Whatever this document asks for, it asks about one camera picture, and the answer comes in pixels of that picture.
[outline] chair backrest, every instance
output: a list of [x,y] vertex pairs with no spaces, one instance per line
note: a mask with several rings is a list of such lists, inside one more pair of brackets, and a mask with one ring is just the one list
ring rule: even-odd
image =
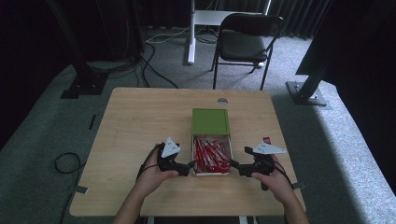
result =
[[222,30],[232,30],[246,35],[279,37],[283,27],[283,19],[277,16],[233,13],[223,20],[219,31],[221,33]]

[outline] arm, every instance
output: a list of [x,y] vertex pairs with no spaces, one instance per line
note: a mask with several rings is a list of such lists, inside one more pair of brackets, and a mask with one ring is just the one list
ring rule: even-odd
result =
[[253,173],[251,176],[264,183],[273,192],[275,198],[283,204],[286,220],[289,224],[309,224],[308,217],[290,187],[290,183],[277,169],[271,175]]
[[152,156],[146,162],[146,170],[137,178],[136,183],[116,214],[113,224],[133,224],[139,217],[145,198],[158,188],[165,179],[178,175],[177,171],[161,172],[157,165],[157,150],[152,153]]

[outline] desk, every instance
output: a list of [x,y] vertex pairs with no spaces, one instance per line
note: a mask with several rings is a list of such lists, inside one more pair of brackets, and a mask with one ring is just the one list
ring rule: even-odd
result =
[[[220,105],[225,98],[227,105]],[[257,146],[264,136],[286,147],[271,97],[264,91],[173,90],[116,88],[92,145],[79,185],[87,194],[76,193],[70,207],[73,216],[115,216],[136,179],[140,164],[156,143],[172,137],[180,143],[176,161],[191,161],[193,108],[228,110],[233,157],[253,163],[244,147]],[[289,154],[279,160],[296,182]],[[295,191],[304,205],[302,194]],[[163,182],[150,194],[141,210],[147,217],[272,216],[283,207],[260,182],[240,176],[232,168],[227,176],[178,176]]]
[[[269,8],[269,2],[266,2],[264,12]],[[235,13],[234,11],[212,11],[212,10],[195,10],[195,0],[191,0],[191,37],[189,47],[188,63],[194,64],[195,61],[195,25],[217,25],[228,15]],[[248,14],[261,14],[253,12],[244,12]]]

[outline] table leg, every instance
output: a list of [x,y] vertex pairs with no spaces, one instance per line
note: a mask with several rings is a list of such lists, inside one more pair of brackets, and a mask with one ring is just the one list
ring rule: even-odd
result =
[[154,224],[154,217],[148,217],[147,224]]
[[191,0],[191,37],[190,37],[190,47],[189,47],[189,59],[188,64],[194,64],[195,57],[195,0]]
[[239,224],[248,224],[248,223],[258,224],[255,217],[239,217]]

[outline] floor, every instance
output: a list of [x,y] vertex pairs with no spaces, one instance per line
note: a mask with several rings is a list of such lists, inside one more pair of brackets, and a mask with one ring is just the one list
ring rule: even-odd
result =
[[[152,31],[151,36],[163,32]],[[55,160],[65,152],[75,152],[81,161],[87,160],[106,103],[116,87],[176,85],[211,89],[213,74],[209,69],[214,52],[211,42],[215,37],[199,37],[193,65],[187,64],[189,40],[185,36],[151,39],[143,57],[152,68],[144,69],[145,64],[139,63],[130,70],[111,73],[101,95],[60,99],[75,77],[72,66],[53,79],[0,152],[0,223],[110,223],[112,217],[68,214],[68,199],[77,173],[58,173]],[[272,96],[295,173],[307,185],[303,189],[306,213],[312,223],[396,223],[395,195],[336,88],[326,82],[319,85],[327,107],[295,105],[290,98],[285,82],[305,81],[306,76],[295,76],[295,72],[309,44],[310,40],[299,38],[278,39],[264,85]],[[102,70],[123,64],[90,63]],[[218,89],[258,90],[262,69],[251,75],[249,69],[221,67]],[[63,162],[65,169],[78,166],[76,160]],[[261,224],[284,223],[283,217],[258,220]]]

